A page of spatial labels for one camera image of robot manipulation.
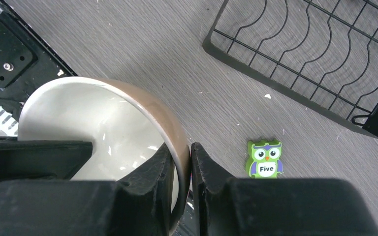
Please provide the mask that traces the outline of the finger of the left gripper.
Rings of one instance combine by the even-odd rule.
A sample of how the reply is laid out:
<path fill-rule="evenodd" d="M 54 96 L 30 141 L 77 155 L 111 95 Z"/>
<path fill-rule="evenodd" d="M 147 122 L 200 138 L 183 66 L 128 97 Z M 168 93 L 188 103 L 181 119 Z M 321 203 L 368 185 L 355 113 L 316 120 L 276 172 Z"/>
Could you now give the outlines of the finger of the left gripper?
<path fill-rule="evenodd" d="M 0 137 L 0 182 L 15 179 L 71 179 L 90 159 L 85 141 L 19 141 Z"/>

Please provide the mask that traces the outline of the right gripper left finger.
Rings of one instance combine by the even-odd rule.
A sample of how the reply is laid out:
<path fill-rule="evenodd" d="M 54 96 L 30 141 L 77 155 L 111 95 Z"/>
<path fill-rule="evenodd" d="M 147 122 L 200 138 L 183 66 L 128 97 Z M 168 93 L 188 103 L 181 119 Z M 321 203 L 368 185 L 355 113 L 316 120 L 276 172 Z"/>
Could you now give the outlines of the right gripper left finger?
<path fill-rule="evenodd" d="M 119 181 L 0 183 L 0 236 L 167 236 L 173 159 L 166 145 Z"/>

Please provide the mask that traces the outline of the cream bowl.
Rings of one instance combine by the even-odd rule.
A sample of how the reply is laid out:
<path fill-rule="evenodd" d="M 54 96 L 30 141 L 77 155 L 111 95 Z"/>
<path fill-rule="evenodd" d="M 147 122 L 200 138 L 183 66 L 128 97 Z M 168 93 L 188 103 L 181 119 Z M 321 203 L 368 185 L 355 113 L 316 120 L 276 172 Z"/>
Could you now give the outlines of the cream bowl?
<path fill-rule="evenodd" d="M 112 79 L 63 77 L 40 86 L 25 102 L 20 141 L 91 142 L 90 159 L 73 180 L 121 180 L 154 167 L 165 146 L 173 159 L 170 230 L 183 215 L 190 183 L 190 150 L 172 111 L 149 92 Z"/>

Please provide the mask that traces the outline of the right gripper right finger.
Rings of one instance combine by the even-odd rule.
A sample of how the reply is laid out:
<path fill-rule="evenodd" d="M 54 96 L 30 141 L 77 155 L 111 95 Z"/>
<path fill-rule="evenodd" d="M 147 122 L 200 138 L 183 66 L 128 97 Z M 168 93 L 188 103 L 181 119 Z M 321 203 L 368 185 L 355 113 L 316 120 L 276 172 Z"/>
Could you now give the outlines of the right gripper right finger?
<path fill-rule="evenodd" d="M 378 236 L 359 191 L 335 178 L 237 178 L 191 145 L 199 236 Z"/>

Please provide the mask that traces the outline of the black wire dish rack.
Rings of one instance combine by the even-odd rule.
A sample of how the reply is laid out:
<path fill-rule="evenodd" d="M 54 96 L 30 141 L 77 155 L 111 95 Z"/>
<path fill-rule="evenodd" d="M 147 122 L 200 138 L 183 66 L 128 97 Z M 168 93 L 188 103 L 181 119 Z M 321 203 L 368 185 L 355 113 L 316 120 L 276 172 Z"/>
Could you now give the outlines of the black wire dish rack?
<path fill-rule="evenodd" d="M 378 139 L 378 0 L 226 0 L 203 49 Z"/>

